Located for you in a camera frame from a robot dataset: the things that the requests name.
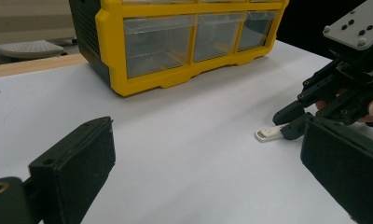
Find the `small white object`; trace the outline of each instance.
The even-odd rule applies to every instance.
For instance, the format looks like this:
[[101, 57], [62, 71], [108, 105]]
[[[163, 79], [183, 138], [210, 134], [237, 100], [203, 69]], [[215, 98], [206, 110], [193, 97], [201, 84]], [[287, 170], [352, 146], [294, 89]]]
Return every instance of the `small white object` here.
[[259, 142], [268, 142], [275, 139], [283, 138], [283, 134], [280, 132], [280, 130], [287, 125], [288, 123], [271, 127], [271, 128], [264, 128], [256, 132], [256, 140]]

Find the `yellow frame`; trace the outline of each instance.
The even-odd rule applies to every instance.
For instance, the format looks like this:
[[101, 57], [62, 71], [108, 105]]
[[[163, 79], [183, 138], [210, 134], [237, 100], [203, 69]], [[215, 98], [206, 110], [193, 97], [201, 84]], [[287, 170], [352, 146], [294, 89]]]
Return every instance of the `yellow frame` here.
[[[101, 0], [102, 8], [97, 13], [96, 27], [99, 38], [100, 53], [103, 63], [109, 68], [111, 88], [120, 95], [127, 96], [156, 87], [168, 88], [189, 81], [192, 77], [208, 70], [230, 64], [242, 65], [257, 57], [269, 53], [276, 39], [283, 12], [289, 0], [281, 2], [236, 2], [236, 3], [201, 3], [165, 5], [123, 5], [120, 0]], [[237, 52], [237, 46], [242, 33], [243, 22], [239, 26], [235, 48], [226, 56], [194, 63], [192, 50], [194, 39], [189, 42], [186, 65], [156, 73], [127, 78], [125, 39], [123, 20], [132, 17], [158, 17], [173, 15], [188, 15], [200, 13], [246, 12], [246, 11], [276, 11], [278, 16], [273, 19], [265, 46]], [[191, 36], [195, 36], [196, 26], [191, 28]]]

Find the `yellow storage organizer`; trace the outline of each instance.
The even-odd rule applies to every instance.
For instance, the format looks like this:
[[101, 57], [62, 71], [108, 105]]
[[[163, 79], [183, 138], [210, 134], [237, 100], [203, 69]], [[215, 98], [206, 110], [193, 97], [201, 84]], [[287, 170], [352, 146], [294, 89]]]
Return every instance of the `yellow storage organizer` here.
[[289, 0], [70, 0], [81, 54], [120, 95], [269, 53]]

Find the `table surface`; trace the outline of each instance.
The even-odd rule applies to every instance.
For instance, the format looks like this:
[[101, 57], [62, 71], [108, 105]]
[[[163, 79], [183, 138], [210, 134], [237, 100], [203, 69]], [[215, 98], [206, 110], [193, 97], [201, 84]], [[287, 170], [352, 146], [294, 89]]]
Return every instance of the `table surface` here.
[[88, 63], [0, 76], [0, 177], [25, 180], [73, 129], [110, 116], [117, 163], [83, 223], [354, 224], [301, 163], [302, 138], [254, 137], [327, 63], [277, 41], [246, 65], [127, 98]]

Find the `dark background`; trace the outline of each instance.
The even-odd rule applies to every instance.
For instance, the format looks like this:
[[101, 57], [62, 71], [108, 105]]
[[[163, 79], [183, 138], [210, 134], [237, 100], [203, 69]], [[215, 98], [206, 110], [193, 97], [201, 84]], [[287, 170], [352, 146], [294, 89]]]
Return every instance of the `dark background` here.
[[331, 25], [365, 0], [290, 0], [277, 31], [277, 39], [298, 48], [334, 59], [323, 36]]

